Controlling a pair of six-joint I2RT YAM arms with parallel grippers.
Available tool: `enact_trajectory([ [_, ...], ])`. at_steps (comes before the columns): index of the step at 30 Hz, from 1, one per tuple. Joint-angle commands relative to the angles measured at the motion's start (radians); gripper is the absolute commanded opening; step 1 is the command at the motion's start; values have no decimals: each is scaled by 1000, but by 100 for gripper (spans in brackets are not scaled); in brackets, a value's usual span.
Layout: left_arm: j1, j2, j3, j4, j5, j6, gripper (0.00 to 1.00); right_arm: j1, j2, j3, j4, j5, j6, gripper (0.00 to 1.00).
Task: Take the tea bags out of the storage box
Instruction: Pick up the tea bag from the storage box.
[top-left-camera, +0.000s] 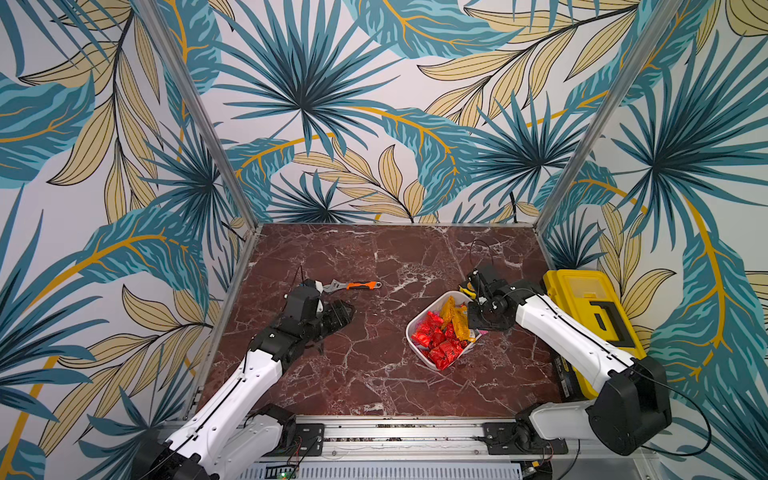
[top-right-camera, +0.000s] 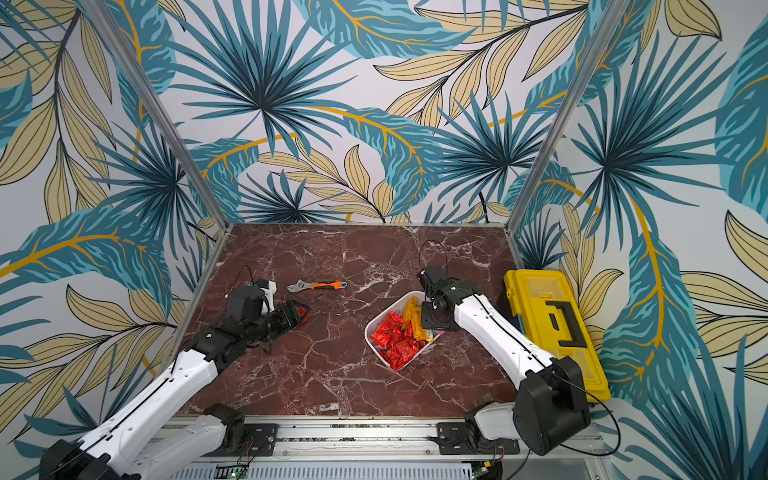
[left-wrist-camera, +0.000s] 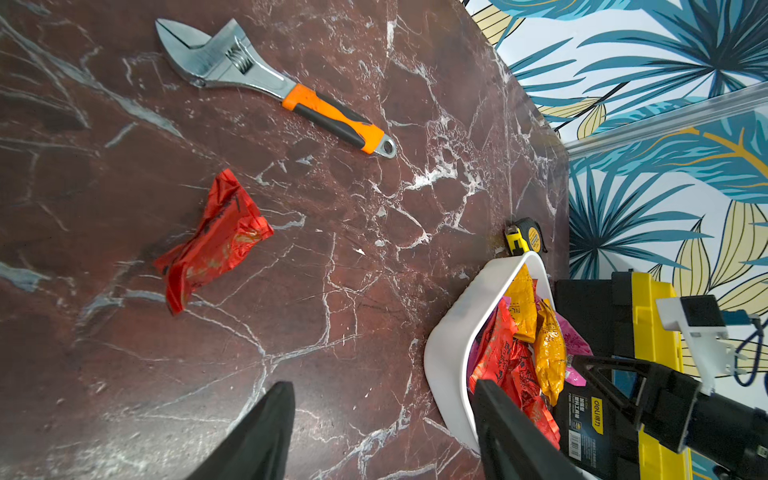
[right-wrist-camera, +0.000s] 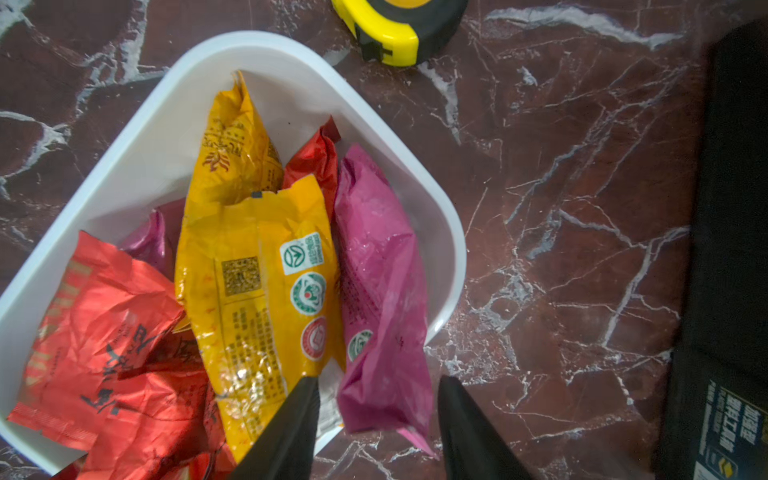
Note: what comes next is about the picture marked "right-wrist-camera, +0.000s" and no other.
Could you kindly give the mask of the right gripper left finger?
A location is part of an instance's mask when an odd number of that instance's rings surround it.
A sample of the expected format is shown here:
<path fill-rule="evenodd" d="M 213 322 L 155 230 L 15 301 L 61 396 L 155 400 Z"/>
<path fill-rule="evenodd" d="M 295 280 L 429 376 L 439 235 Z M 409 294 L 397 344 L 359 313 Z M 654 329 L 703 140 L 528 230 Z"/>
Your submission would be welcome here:
<path fill-rule="evenodd" d="M 228 479 L 310 478 L 321 405 L 318 385 L 317 377 L 297 383 Z"/>

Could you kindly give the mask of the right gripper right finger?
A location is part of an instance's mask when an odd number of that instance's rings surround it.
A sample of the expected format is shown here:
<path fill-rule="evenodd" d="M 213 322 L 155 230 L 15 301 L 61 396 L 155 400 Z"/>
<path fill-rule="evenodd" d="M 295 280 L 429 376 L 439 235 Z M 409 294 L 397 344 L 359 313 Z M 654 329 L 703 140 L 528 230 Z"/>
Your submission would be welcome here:
<path fill-rule="evenodd" d="M 447 479 L 533 479 L 457 378 L 441 377 L 437 409 Z"/>

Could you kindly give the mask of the white plastic storage box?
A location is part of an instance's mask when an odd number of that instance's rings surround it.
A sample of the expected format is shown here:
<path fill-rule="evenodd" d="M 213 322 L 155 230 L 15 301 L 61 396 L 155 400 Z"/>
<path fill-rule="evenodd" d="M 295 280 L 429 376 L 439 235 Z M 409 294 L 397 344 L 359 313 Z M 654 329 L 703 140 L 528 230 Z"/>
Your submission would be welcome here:
<path fill-rule="evenodd" d="M 341 135 L 336 144 L 338 185 L 351 146 L 358 144 L 371 156 L 418 239 L 428 296 L 425 342 L 450 318 L 464 283 L 466 252 L 457 213 L 445 192 L 390 127 L 312 50 L 271 33 L 221 35 L 184 55 L 158 84 L 2 296 L 1 430 L 20 441 L 29 458 L 59 470 L 66 465 L 59 451 L 81 452 L 9 420 L 37 330 L 80 234 L 118 248 L 154 208 L 182 198 L 183 227 L 209 111 L 216 95 L 233 87 L 238 72 L 283 169 L 330 116 Z M 174 280 L 167 278 L 184 311 L 175 332 L 189 333 L 196 341 L 177 292 L 178 251 L 179 243 Z M 346 367 L 338 384 L 328 375 L 317 377 L 317 432 L 324 406 L 331 408 L 336 422 L 343 422 L 336 396 L 345 372 Z"/>

